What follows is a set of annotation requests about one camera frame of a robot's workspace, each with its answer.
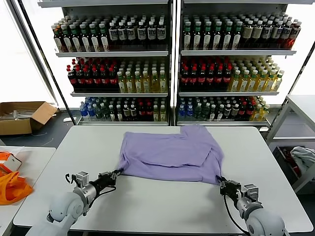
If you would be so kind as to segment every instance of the yellow bottle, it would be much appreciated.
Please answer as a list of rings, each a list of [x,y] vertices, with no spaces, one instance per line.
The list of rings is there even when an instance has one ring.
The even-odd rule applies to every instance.
[[[152,92],[159,92],[158,73],[156,70],[152,71],[151,91]]]
[[[239,78],[240,78],[240,74],[241,74],[241,72],[239,70],[235,71],[234,76],[231,79],[231,83],[230,83],[230,85],[231,85],[230,91],[231,92],[236,92],[237,91],[237,85],[238,85],[238,81],[239,81]]]
[[[269,113],[269,108],[270,108],[270,105],[266,104],[264,109],[260,109],[260,115],[258,118],[259,121],[265,121],[266,120],[267,115]]]
[[[252,74],[249,76],[247,86],[245,88],[246,92],[253,92],[253,88],[256,83],[257,74],[258,74],[257,70],[252,71]]]
[[[261,105],[257,104],[255,111],[250,117],[250,121],[258,121],[259,116],[260,116],[260,110],[261,110]]]
[[[267,75],[268,71],[267,70],[263,70],[261,72],[261,76],[258,79],[258,81],[256,81],[255,85],[254,85],[254,91],[256,92],[261,92],[262,88],[264,87],[265,83],[266,83],[266,75]]]
[[[271,87],[272,87],[272,85],[273,85],[274,82],[275,82],[275,74],[276,74],[276,71],[275,71],[275,70],[271,70],[271,71],[270,71],[268,80],[267,80],[267,82],[265,83],[264,87],[262,88],[262,90],[263,90],[264,92],[270,92]]]
[[[249,70],[244,70],[243,71],[243,76],[239,78],[238,80],[238,86],[237,86],[237,91],[239,92],[244,92],[247,82],[248,82],[248,75],[250,74]]]

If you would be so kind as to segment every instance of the metal shelf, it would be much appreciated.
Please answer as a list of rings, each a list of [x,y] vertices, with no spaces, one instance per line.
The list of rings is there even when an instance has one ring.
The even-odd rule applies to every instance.
[[[180,97],[209,97],[209,96],[262,96],[277,95],[279,92],[179,92]]]
[[[266,121],[178,121],[177,125],[200,124],[204,126],[270,126]]]
[[[166,92],[156,93],[105,93],[105,92],[72,92],[72,97],[167,97]]]
[[[184,3],[312,4],[314,0],[184,0]]]
[[[296,54],[292,50],[182,50],[182,56],[262,56],[262,55],[287,55]]]
[[[79,52],[79,53],[56,53],[60,58],[93,58],[93,57],[166,57],[168,51],[141,51],[141,52]]]
[[[42,8],[77,7],[77,6],[109,6],[109,5],[142,5],[167,4],[168,0],[44,0],[38,2]]]

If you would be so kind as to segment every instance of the purple shirt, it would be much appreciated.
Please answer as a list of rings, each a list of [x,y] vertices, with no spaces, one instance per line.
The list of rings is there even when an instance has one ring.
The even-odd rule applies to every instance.
[[[223,152],[201,125],[181,127],[180,134],[126,132],[118,168],[124,175],[219,184]]]

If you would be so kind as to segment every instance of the beverage bottle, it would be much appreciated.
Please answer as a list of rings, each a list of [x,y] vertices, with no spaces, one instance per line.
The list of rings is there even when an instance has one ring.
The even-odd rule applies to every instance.
[[[203,44],[202,44],[203,50],[208,50],[210,47],[210,41],[211,41],[210,30],[211,30],[211,21],[206,21],[205,32],[203,34]]]
[[[83,41],[83,45],[84,45],[85,51],[86,52],[92,52],[92,49],[91,49],[91,45],[92,45],[91,35],[88,33],[86,25],[85,24],[81,24],[80,25],[80,29],[81,29],[81,39]]]
[[[199,50],[200,46],[200,27],[201,27],[201,22],[197,21],[195,22],[195,30],[193,33],[193,49],[194,50]]]
[[[222,50],[227,50],[230,48],[232,25],[233,25],[233,22],[231,21],[226,22],[225,32],[224,32],[224,35],[222,35],[222,39],[221,39]]]
[[[258,121],[259,120],[260,109],[261,109],[261,105],[257,104],[255,111],[252,113],[252,116],[250,117],[250,121]]]
[[[285,48],[285,42],[289,38],[291,31],[292,31],[292,22],[287,21],[286,25],[283,27],[282,33],[280,35],[280,38],[278,40],[278,44],[280,44],[281,48]]]
[[[194,91],[196,89],[196,85],[197,85],[196,81],[197,81],[197,68],[194,66],[192,68],[192,71],[189,77],[189,89],[191,91]]]
[[[217,120],[221,120],[223,118],[223,113],[224,113],[224,105],[220,104],[219,110],[218,110]]]
[[[154,105],[153,106],[153,121],[158,121],[158,117],[159,117],[158,106]]]
[[[237,91],[239,92],[244,92],[247,82],[248,82],[248,76],[249,76],[250,71],[249,70],[244,70],[243,75],[239,77],[238,80],[238,86],[237,86]]]
[[[191,26],[191,22],[190,21],[186,21],[185,22],[185,32],[183,34],[183,47],[184,50],[189,50],[190,48],[190,26]]]
[[[212,50],[219,49],[220,39],[221,39],[221,21],[216,22],[216,29],[213,35],[213,43],[212,43]]]
[[[91,105],[88,105],[88,113],[89,113],[89,116],[90,116],[89,117],[90,121],[96,121],[96,115],[95,115],[94,109],[92,108]]]
[[[231,104],[226,104],[225,108],[224,108],[224,113],[223,113],[223,117],[225,119],[228,119],[231,113]]]
[[[249,42],[251,40],[252,36],[252,31],[253,31],[253,25],[252,21],[248,21],[244,27],[243,27],[243,32],[242,32],[242,39],[241,43],[243,44],[244,48],[249,48]]]
[[[257,70],[252,71],[252,74],[249,76],[247,86],[245,88],[246,92],[253,92],[253,88],[254,88],[255,83],[256,83],[257,74],[258,74]]]
[[[239,82],[239,79],[240,79],[240,74],[241,74],[240,70],[236,70],[234,72],[234,75],[233,75],[233,77],[231,79],[231,82],[230,82],[229,91],[231,91],[231,92],[236,92],[237,91],[238,82]]]
[[[268,73],[268,70],[263,70],[261,72],[261,75],[260,75],[259,79],[255,83],[254,91],[262,92],[262,88],[264,87],[264,85],[265,85],[265,83],[267,81],[267,78],[266,78],[267,73]]]
[[[69,27],[72,33],[71,41],[75,47],[75,50],[73,49],[73,51],[82,52],[81,45],[83,45],[83,42],[81,39],[81,35],[77,31],[77,27],[74,24],[70,25]]]
[[[259,121],[265,121],[266,120],[267,115],[269,113],[269,108],[270,108],[270,105],[266,104],[265,107],[260,110],[260,115],[258,118]]]
[[[239,105],[238,105],[238,104],[235,104],[235,105],[232,107],[231,119],[235,120],[235,119],[237,118],[238,112],[239,112]]]

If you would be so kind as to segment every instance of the orange bag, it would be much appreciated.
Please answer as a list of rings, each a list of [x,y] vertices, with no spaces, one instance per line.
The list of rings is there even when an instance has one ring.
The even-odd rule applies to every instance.
[[[19,172],[4,175],[0,172],[0,205],[9,205],[28,196],[33,188],[19,177]]]

